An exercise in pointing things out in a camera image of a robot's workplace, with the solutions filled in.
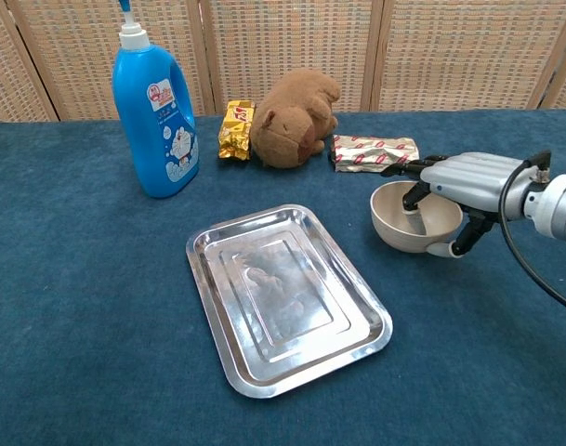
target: tray rim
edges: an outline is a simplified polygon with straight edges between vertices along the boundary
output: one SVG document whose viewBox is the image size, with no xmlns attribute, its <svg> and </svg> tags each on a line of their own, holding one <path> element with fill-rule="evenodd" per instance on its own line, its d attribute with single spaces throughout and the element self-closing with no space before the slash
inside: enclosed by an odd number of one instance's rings
<svg viewBox="0 0 566 446">
<path fill-rule="evenodd" d="M 202 265 L 199 259 L 199 255 L 195 251 L 194 245 L 196 240 L 204 236 L 207 232 L 220 230 L 242 221 L 248 221 L 253 218 L 281 212 L 284 210 L 298 210 L 307 215 L 318 226 L 318 232 L 321 234 L 325 243 L 330 248 L 332 248 L 335 254 L 342 261 L 345 268 L 355 279 L 359 281 L 360 285 L 365 288 L 365 291 L 367 291 L 368 295 L 362 295 L 362 297 L 367 301 L 370 308 L 381 319 L 383 326 L 381 333 L 373 341 L 359 345 L 353 349 L 345 351 L 338 356 L 333 356 L 322 362 L 318 362 L 315 365 L 298 372 L 297 374 L 287 376 L 282 380 L 276 381 L 273 384 L 266 386 L 255 386 L 252 383 L 244 380 L 239 373 L 237 363 L 235 362 L 235 359 L 233 358 L 233 354 L 231 352 L 230 342 L 225 334 L 221 320 L 218 317 L 217 308 L 215 307 L 215 304 L 213 302 L 212 293 L 210 292 L 208 286 L 205 284 L 206 280 L 202 280 L 202 278 L 205 278 L 205 276 L 204 272 L 202 271 Z M 208 325 L 213 335 L 213 341 L 215 342 L 217 347 L 218 357 L 220 359 L 225 376 L 229 381 L 229 384 L 235 390 L 237 390 L 242 395 L 245 395 L 246 397 L 267 399 L 281 395 L 284 392 L 292 390 L 293 388 L 303 386 L 310 381 L 320 378 L 326 374 L 330 374 L 331 372 L 338 370 L 352 362 L 358 361 L 367 356 L 371 356 L 372 354 L 384 348 L 392 337 L 394 327 L 392 318 L 388 313 L 388 310 L 384 307 L 369 284 L 365 281 L 359 271 L 357 271 L 357 269 L 353 266 L 342 249 L 338 246 L 332 235 L 322 224 L 321 220 L 317 218 L 315 213 L 308 209 L 308 207 L 306 206 L 295 203 L 281 204 L 268 209 L 264 209 L 262 211 L 247 214 L 245 216 L 239 216 L 226 221 L 222 221 L 220 223 L 211 225 L 204 230 L 197 230 L 189 237 L 188 241 L 186 242 L 186 254 L 191 267 L 191 272 L 196 282 L 198 293 L 200 294 L 200 300 L 204 308 L 204 314 L 208 320 Z"/>
</svg>

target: blue tablecloth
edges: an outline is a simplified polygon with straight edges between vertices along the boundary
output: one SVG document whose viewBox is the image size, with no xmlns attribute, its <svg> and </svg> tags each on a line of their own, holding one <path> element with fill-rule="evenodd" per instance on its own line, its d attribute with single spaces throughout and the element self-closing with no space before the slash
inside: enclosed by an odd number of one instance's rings
<svg viewBox="0 0 566 446">
<path fill-rule="evenodd" d="M 421 155 L 553 150 L 566 111 L 340 114 L 338 134 L 412 137 Z M 0 125 L 0 444 L 566 444 L 566 309 L 495 228 L 459 260 L 383 244 L 384 179 L 217 158 L 146 197 L 117 122 Z M 272 400 L 227 383 L 185 254 L 196 230 L 282 203 L 310 208 L 394 321 L 379 353 Z M 566 243 L 512 224 L 566 294 Z"/>
</svg>

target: white pump cap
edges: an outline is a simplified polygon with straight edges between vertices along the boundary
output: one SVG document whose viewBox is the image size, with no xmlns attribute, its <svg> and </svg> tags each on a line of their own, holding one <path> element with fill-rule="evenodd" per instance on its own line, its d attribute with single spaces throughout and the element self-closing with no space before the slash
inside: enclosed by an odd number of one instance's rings
<svg viewBox="0 0 566 446">
<path fill-rule="evenodd" d="M 119 33 L 119 40 L 123 49 L 142 49 L 151 45 L 146 30 L 139 23 L 134 22 L 131 11 L 124 12 L 125 23 Z"/>
</svg>

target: plush toy nose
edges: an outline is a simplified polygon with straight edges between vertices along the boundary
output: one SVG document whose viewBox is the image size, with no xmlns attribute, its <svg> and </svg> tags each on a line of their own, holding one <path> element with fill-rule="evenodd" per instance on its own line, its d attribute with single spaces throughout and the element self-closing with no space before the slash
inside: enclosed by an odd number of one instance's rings
<svg viewBox="0 0 566 446">
<path fill-rule="evenodd" d="M 299 148 L 297 150 L 297 155 L 301 164 L 305 163 L 311 156 L 311 148 L 313 147 L 314 142 L 316 142 L 316 131 L 313 128 L 313 125 L 310 125 L 299 142 Z"/>
</svg>

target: black cable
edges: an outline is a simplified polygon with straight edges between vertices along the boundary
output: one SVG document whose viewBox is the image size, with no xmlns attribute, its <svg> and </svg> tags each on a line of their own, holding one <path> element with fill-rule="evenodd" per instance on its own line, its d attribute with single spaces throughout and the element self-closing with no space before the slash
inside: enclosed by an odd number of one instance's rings
<svg viewBox="0 0 566 446">
<path fill-rule="evenodd" d="M 560 302 L 566 308 L 566 298 L 561 295 L 556 289 L 554 289 L 551 285 L 549 285 L 541 276 L 537 274 L 537 272 L 529 265 L 526 259 L 522 256 L 519 249 L 514 244 L 512 240 L 512 234 L 509 231 L 509 226 L 507 225 L 507 218 L 506 218 L 506 197 L 507 193 L 509 192 L 514 180 L 518 177 L 520 172 L 524 169 L 533 166 L 533 162 L 529 160 L 523 161 L 511 175 L 507 178 L 506 185 L 502 189 L 502 192 L 499 195 L 499 209 L 497 213 L 497 218 L 499 221 L 499 225 L 502 229 L 502 234 L 504 235 L 504 239 L 506 240 L 507 247 L 511 251 L 512 255 L 516 257 L 520 266 L 526 271 L 526 273 L 531 276 L 531 279 L 539 285 L 548 295 L 553 297 L 555 300 Z"/>
</svg>

